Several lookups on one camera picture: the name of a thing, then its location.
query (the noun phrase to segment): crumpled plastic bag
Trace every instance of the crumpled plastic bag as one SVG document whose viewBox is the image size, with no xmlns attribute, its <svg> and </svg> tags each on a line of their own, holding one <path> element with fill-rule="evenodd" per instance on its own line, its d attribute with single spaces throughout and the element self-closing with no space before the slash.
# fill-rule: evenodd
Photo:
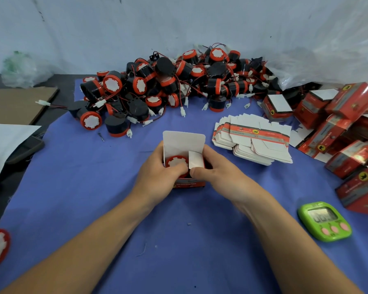
<svg viewBox="0 0 368 294">
<path fill-rule="evenodd" d="M 315 33 L 311 45 L 265 54 L 282 90 L 311 81 L 368 82 L 368 0 L 346 0 Z"/>
<path fill-rule="evenodd" d="M 52 75 L 52 66 L 47 61 L 14 51 L 14 54 L 3 62 L 1 80 L 7 87 L 31 88 L 48 80 Z"/>
</svg>

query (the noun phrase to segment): finger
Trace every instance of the finger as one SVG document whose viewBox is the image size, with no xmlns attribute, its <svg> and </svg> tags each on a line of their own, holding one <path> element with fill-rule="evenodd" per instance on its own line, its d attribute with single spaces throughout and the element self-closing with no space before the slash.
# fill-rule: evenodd
<svg viewBox="0 0 368 294">
<path fill-rule="evenodd" d="M 215 150 L 213 150 L 211 147 L 209 147 L 207 144 L 203 147 L 203 157 L 209 161 L 209 163 L 214 167 L 217 166 L 218 163 L 224 159 L 223 155 L 220 155 Z"/>
<path fill-rule="evenodd" d="M 153 153 L 150 155 L 150 158 L 152 158 L 153 160 L 158 160 L 159 162 L 163 161 L 164 159 L 164 142 L 163 141 L 161 141 L 157 145 Z"/>
<path fill-rule="evenodd" d="M 194 167 L 190 171 L 192 178 L 197 180 L 204 180 L 207 182 L 212 182 L 214 180 L 215 174 L 213 169 L 205 169 L 202 167 Z"/>
<path fill-rule="evenodd" d="M 187 163 L 178 163 L 176 166 L 168 167 L 166 170 L 172 177 L 177 179 L 180 175 L 188 172 L 188 166 Z"/>
</svg>

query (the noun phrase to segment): person's left hand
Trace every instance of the person's left hand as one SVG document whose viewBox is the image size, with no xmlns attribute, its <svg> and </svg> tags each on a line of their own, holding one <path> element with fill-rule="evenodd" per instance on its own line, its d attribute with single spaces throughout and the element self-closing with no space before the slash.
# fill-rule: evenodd
<svg viewBox="0 0 368 294">
<path fill-rule="evenodd" d="M 165 199 L 172 190 L 176 179 L 188 171 L 186 163 L 165 168 L 164 143 L 161 141 L 139 170 L 132 193 L 144 197 L 153 206 Z"/>
</svg>

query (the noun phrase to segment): forearm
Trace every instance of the forearm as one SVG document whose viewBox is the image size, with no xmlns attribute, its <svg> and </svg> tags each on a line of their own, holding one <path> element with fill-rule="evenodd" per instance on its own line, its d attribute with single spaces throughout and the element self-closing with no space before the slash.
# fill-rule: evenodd
<svg viewBox="0 0 368 294">
<path fill-rule="evenodd" d="M 135 227 L 151 210 L 149 204 L 130 194 L 1 294 L 90 293 Z"/>
<path fill-rule="evenodd" d="M 239 208 L 253 223 L 284 293 L 361 293 L 269 193 Z"/>
</svg>

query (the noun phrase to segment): person's right hand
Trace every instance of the person's right hand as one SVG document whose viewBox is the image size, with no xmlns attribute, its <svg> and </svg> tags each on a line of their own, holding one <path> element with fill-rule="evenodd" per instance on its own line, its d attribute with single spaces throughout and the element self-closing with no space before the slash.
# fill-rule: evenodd
<svg viewBox="0 0 368 294">
<path fill-rule="evenodd" d="M 203 148 L 203 157 L 213 169 L 192 168 L 191 177 L 210 182 L 218 193 L 235 204 L 249 203 L 256 196 L 267 194 L 265 189 L 208 145 Z"/>
</svg>

